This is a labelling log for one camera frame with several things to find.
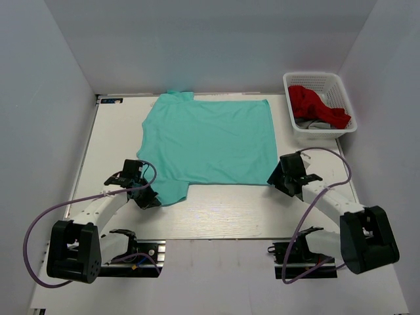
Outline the teal t shirt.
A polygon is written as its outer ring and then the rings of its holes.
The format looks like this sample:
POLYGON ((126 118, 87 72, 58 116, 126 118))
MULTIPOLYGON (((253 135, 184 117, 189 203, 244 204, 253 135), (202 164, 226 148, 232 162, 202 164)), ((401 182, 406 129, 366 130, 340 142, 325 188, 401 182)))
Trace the teal t shirt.
POLYGON ((263 100, 204 101, 190 92, 161 94, 142 122, 138 159, 157 199, 186 199, 193 184, 263 186, 277 165, 272 112, 263 100))

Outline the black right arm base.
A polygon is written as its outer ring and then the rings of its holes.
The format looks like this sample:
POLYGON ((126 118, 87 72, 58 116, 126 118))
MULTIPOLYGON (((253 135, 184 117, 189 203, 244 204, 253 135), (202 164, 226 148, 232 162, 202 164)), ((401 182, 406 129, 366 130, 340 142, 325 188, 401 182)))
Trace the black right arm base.
MULTIPOLYGON (((288 241, 279 241, 274 242, 267 248, 268 254, 272 255, 274 258, 274 272, 277 280, 282 278, 283 262, 288 245, 288 241)), ((301 245, 294 244, 287 261, 285 279, 292 280, 326 259, 327 256, 323 254, 311 253, 309 251, 305 252, 301 245)), ((328 260, 323 266, 303 277, 303 279, 334 278, 337 278, 335 259, 328 260)))

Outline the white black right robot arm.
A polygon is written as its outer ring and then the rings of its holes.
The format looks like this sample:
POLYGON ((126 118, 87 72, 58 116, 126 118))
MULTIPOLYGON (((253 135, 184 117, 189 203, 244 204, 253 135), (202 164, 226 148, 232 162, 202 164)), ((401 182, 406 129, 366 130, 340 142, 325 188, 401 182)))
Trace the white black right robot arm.
POLYGON ((322 177, 308 174, 302 151, 281 156, 268 184, 308 204, 291 239, 268 248, 278 277, 285 282, 317 278, 323 272, 334 278, 336 260, 354 274, 399 261, 400 252, 385 210, 378 205, 368 207, 350 201, 335 191, 336 184, 326 184, 322 177), (315 226, 303 229, 303 222, 313 209, 332 220, 339 231, 315 226))

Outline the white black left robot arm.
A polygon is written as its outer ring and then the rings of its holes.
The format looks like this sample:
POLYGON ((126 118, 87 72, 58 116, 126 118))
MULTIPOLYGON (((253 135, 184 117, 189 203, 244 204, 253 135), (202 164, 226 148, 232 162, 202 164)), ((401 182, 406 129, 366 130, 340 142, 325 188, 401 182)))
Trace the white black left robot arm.
POLYGON ((161 271, 151 254, 139 250, 135 232, 124 228, 105 231, 130 201, 140 209, 161 204, 152 189, 153 180, 143 175, 154 168, 144 160, 125 160, 122 170, 105 180, 101 193, 87 197, 87 208, 53 225, 46 267, 49 277, 90 284, 103 266, 135 259, 148 261, 156 272, 161 271))

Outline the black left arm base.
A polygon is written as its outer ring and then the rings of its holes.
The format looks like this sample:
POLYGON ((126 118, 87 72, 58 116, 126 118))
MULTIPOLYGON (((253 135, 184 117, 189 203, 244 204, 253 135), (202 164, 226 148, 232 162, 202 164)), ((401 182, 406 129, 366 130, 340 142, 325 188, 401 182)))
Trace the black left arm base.
POLYGON ((138 240, 134 252, 101 266, 100 278, 158 278, 165 262, 165 240, 138 240))

